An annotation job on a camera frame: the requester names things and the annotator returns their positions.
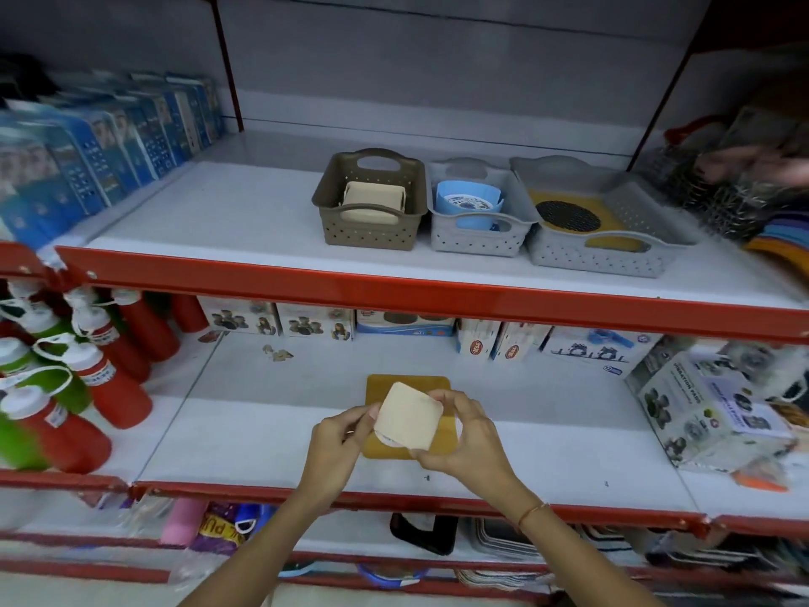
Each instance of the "forearm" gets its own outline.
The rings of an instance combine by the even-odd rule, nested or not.
[[[180,607],[258,607],[295,544],[324,510],[297,490],[268,524],[180,603]]]
[[[503,515],[516,523],[542,501],[519,480],[503,490],[509,498],[500,505]],[[662,607],[639,583],[584,541],[548,507],[528,514],[520,529],[542,554],[562,588],[578,607]]]

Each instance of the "bracelet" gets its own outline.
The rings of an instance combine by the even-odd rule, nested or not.
[[[529,510],[527,510],[525,513],[523,513],[523,514],[520,516],[520,520],[517,522],[517,528],[518,528],[518,529],[520,529],[520,530],[522,530],[522,522],[524,522],[524,521],[525,521],[525,519],[526,519],[528,516],[530,516],[530,515],[531,515],[531,513],[533,513],[534,511],[538,511],[538,510],[540,510],[540,509],[544,509],[544,508],[546,508],[546,507],[550,507],[550,505],[549,505],[548,503],[546,503],[546,502],[543,502],[541,505],[536,505],[536,507],[532,507],[532,508],[530,508]]]

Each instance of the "hand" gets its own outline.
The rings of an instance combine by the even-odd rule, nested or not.
[[[430,396],[447,408],[455,408],[463,432],[458,449],[451,454],[441,456],[422,449],[412,450],[410,454],[424,469],[451,475],[509,519],[519,519],[524,511],[542,502],[517,479],[497,428],[486,417],[480,402],[453,390],[433,390]]]
[[[325,418],[311,429],[309,453],[298,483],[298,491],[321,509],[346,487],[362,445],[374,429],[379,404],[353,407],[332,418]]]

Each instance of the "perforated basket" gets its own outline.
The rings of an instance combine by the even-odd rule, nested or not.
[[[546,222],[540,215],[540,225],[527,241],[533,264],[654,278],[659,277],[684,249],[695,244],[691,234],[673,222],[652,197],[656,190],[632,173],[594,167],[561,155],[538,159],[512,158],[511,168],[528,190],[600,200],[602,207],[625,228],[591,233],[568,232],[551,227],[548,225],[551,222]],[[575,220],[580,214],[572,208],[564,216]],[[600,226],[598,217],[595,219],[596,227]],[[604,244],[604,239],[616,246],[592,246],[594,242]],[[619,246],[634,248],[625,250],[617,248]]]
[[[427,208],[433,213],[430,244],[434,251],[476,253],[514,257],[520,251],[531,226],[540,221],[525,187],[514,173],[475,158],[454,158],[430,162],[430,195]],[[441,181],[470,180],[493,185],[503,196],[502,211],[444,215],[435,209],[435,188]],[[497,230],[470,230],[458,227],[463,218],[485,218],[494,221]]]
[[[404,213],[378,204],[342,203],[349,181],[399,185],[404,189]],[[311,202],[320,211],[323,235],[330,245],[410,251],[418,224],[427,212],[429,193],[424,164],[388,149],[335,153],[317,185]],[[378,210],[396,216],[396,223],[346,221],[349,210]]]

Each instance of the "brown plastic basket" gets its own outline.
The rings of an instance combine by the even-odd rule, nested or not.
[[[404,213],[378,204],[341,206],[349,181],[404,187]],[[416,243],[421,217],[427,212],[429,187],[424,164],[417,159],[388,149],[362,149],[332,156],[311,203],[320,210],[323,235],[330,245],[410,251]],[[354,209],[390,213],[396,215],[396,223],[349,222],[342,218],[343,213]]]

